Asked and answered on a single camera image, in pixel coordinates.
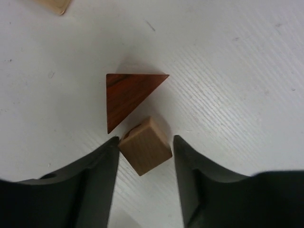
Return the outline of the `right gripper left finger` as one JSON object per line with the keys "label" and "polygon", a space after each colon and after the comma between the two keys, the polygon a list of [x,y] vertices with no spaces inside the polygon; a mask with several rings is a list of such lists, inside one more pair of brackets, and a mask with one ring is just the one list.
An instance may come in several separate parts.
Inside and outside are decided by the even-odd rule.
{"label": "right gripper left finger", "polygon": [[3,228],[105,228],[118,169],[119,138],[39,179],[0,182]]}

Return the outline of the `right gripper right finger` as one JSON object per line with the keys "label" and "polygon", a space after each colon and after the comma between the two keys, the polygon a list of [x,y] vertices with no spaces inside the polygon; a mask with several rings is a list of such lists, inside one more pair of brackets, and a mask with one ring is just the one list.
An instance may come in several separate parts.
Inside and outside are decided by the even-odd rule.
{"label": "right gripper right finger", "polygon": [[304,172],[246,176],[173,139],[183,224],[187,228],[301,228]]}

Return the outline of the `light wooden cube block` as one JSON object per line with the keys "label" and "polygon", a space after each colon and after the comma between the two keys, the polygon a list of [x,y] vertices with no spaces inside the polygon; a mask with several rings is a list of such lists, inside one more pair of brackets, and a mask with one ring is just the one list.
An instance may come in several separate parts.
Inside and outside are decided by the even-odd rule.
{"label": "light wooden cube block", "polygon": [[127,132],[118,146],[139,176],[172,157],[168,137],[150,116]]}

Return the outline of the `reddish wooden triangle block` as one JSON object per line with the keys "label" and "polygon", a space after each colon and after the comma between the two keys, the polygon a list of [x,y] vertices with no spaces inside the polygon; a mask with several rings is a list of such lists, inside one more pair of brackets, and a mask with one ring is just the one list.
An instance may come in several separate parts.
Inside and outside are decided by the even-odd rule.
{"label": "reddish wooden triangle block", "polygon": [[107,132],[111,133],[168,77],[168,74],[107,74]]}

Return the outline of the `amber transparent plastic box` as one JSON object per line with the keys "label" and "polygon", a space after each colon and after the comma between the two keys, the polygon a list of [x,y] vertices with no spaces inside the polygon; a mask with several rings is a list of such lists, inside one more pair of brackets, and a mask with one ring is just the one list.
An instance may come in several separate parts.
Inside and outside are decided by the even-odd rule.
{"label": "amber transparent plastic box", "polygon": [[36,0],[36,2],[61,16],[66,12],[72,0]]}

